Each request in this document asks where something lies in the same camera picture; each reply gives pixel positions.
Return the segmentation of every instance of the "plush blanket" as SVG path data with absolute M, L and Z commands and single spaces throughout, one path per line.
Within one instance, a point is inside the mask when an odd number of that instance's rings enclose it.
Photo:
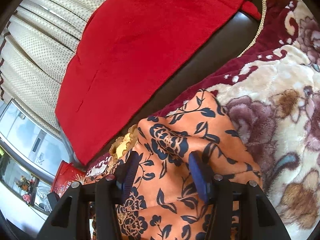
M 155 114 L 177 116 L 199 89 L 216 95 L 292 240 L 307 239 L 319 221 L 319 65 L 320 29 L 303 1 L 263 0 L 242 55 Z

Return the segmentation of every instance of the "red fleece blanket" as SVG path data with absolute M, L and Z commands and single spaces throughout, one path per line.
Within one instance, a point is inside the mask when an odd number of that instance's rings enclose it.
M 56 107 L 79 161 L 87 164 L 244 1 L 106 0 L 86 26 Z

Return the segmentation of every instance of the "red bag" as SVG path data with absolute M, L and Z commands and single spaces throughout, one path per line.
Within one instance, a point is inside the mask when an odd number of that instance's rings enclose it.
M 50 192 L 54 191 L 59 197 L 62 197 L 72 182 L 79 181 L 83 184 L 85 175 L 86 173 L 75 168 L 73 163 L 62 161 L 52 183 Z

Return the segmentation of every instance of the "window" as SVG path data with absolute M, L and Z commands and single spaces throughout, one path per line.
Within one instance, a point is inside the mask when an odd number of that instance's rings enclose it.
M 13 102 L 8 104 L 0 118 L 0 136 L 38 169 L 54 177 L 61 161 L 70 161 L 63 143 L 31 121 Z
M 17 183 L 21 182 L 22 176 L 30 181 L 30 186 L 28 187 L 27 184 L 24 189 L 17 185 Z M 0 180 L 15 192 L 17 196 L 29 202 L 31 206 L 38 208 L 46 214 L 52 211 L 47 198 L 51 186 L 32 175 L 6 152 L 0 155 Z

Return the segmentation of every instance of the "beige polka dot curtain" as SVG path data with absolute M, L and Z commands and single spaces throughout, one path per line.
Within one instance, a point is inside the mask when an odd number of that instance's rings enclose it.
M 55 107 L 67 65 L 105 0 L 23 0 L 0 36 L 1 99 L 14 98 L 59 136 Z

